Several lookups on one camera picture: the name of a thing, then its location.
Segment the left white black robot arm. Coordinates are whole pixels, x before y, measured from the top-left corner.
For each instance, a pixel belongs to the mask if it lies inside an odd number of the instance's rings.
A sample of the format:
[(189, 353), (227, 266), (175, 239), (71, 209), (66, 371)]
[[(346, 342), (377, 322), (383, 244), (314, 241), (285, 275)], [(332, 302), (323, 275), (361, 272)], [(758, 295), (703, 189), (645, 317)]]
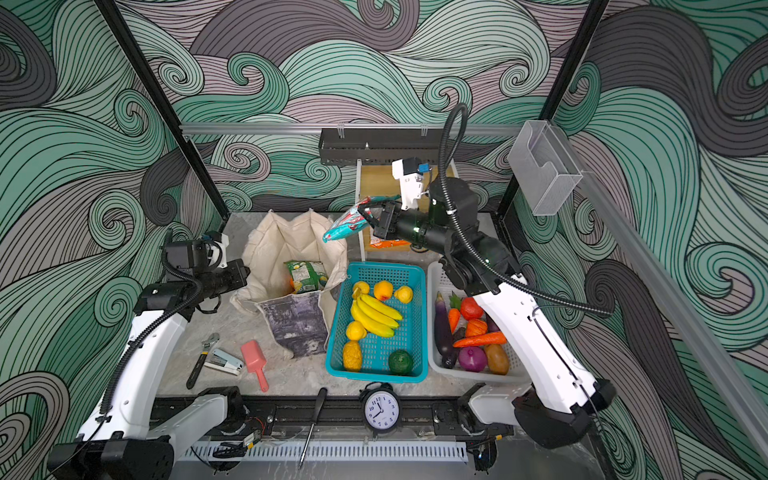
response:
[(152, 428), (162, 377), (196, 307), (238, 290), (250, 273), (242, 260), (217, 267), (175, 268), (148, 286), (134, 309), (128, 341), (99, 404), (74, 441), (57, 444), (47, 461), (51, 479), (167, 479), (176, 461), (218, 427), (240, 430), (246, 408), (236, 387), (208, 389)]

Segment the green yellow snack bag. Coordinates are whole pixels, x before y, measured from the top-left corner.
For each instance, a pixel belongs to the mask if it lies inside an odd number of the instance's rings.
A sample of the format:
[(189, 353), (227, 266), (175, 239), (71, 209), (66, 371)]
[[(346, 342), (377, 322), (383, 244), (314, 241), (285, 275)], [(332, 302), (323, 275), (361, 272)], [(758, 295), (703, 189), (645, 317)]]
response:
[(321, 291), (325, 288), (328, 275), (321, 262), (291, 260), (284, 263), (289, 272), (289, 283), (294, 294)]

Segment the small carrot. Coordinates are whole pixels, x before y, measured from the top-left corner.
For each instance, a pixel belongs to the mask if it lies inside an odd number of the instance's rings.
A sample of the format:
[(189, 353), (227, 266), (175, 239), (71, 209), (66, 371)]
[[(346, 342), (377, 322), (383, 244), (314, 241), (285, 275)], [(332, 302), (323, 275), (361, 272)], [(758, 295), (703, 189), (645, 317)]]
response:
[(461, 303), (462, 303), (462, 299), (456, 293), (452, 293), (450, 295), (450, 298), (449, 298), (450, 310), (448, 313), (448, 319), (449, 319), (449, 324), (451, 328), (451, 333), (456, 332), (459, 326), (459, 323), (461, 321), (461, 312), (460, 312)]

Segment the red green candy bag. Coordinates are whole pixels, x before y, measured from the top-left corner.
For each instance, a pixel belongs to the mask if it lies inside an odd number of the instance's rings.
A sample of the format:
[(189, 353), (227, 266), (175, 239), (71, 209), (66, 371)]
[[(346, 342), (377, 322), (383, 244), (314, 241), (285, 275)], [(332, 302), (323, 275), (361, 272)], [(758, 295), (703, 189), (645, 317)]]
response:
[(331, 227), (322, 235), (324, 243), (339, 241), (353, 236), (369, 226), (367, 218), (358, 213), (360, 203), (372, 203), (371, 197), (365, 197), (350, 207), (343, 215), (335, 220)]

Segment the beige canvas tote bag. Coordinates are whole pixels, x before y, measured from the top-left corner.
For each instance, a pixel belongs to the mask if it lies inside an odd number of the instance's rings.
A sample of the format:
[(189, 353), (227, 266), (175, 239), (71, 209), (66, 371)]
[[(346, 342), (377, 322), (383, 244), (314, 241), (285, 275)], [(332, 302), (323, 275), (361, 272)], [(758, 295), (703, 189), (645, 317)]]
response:
[(258, 314), (288, 359), (327, 351), (332, 291), (347, 279), (349, 265), (347, 243), (324, 239), (332, 224), (312, 210), (293, 219), (269, 212), (245, 245), (249, 275), (231, 303), (244, 314)]

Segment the purple eggplant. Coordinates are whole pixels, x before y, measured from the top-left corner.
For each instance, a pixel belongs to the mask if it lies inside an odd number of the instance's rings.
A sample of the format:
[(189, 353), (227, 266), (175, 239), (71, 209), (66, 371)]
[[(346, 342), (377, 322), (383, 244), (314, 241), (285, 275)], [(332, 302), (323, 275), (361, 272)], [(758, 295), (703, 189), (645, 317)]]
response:
[(453, 332), (449, 319), (449, 310), (440, 292), (437, 293), (435, 301), (433, 328), (433, 337), (436, 348), (441, 356), (441, 365), (443, 368), (453, 369), (457, 363), (458, 350), (453, 346)]

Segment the yellow banana bunch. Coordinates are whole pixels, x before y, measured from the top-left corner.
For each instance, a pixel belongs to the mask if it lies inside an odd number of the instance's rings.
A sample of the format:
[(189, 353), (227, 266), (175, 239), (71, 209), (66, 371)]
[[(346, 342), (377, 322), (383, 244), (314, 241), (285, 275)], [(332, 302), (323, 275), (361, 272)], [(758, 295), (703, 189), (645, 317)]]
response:
[(403, 320), (397, 310), (367, 294), (353, 300), (350, 312), (368, 332), (382, 338), (392, 338)]

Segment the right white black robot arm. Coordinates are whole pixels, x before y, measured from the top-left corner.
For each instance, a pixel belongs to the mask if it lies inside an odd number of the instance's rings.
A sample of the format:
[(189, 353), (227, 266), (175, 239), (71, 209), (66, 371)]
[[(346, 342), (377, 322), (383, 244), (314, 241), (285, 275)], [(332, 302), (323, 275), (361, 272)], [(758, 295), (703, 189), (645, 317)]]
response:
[(510, 423), (537, 444), (555, 449), (579, 442), (616, 389), (595, 378), (571, 353), (546, 318), (547, 306), (593, 314), (596, 307), (529, 287), (514, 255), (497, 238), (483, 233), (478, 207), (468, 184), (458, 178), (429, 187), (426, 213), (403, 209), (388, 197), (362, 200), (358, 210), (382, 239), (405, 240), (440, 254), (453, 285), (474, 299), (501, 331), (529, 378), (525, 386), (475, 391), (468, 404), (483, 423)]

